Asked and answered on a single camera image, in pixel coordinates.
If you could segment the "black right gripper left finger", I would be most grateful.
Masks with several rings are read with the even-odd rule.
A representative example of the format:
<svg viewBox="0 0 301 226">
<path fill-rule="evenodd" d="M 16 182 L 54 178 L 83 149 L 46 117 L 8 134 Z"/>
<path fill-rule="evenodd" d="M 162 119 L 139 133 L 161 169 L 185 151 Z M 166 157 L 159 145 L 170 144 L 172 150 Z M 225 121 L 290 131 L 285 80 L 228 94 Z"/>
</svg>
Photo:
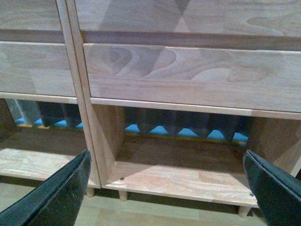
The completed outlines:
<svg viewBox="0 0 301 226">
<path fill-rule="evenodd" d="M 73 226 L 91 171 L 83 151 L 22 199 L 0 213 L 2 226 Z"/>
</svg>

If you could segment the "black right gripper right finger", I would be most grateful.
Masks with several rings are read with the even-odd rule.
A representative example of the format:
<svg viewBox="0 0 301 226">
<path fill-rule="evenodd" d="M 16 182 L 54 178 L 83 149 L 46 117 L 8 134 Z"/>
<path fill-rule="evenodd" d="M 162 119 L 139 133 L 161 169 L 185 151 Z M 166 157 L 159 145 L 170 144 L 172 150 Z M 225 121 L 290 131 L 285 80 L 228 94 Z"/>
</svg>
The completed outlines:
<svg viewBox="0 0 301 226">
<path fill-rule="evenodd" d="M 269 226 L 301 224 L 301 181 L 251 150 L 243 166 L 259 209 Z"/>
</svg>

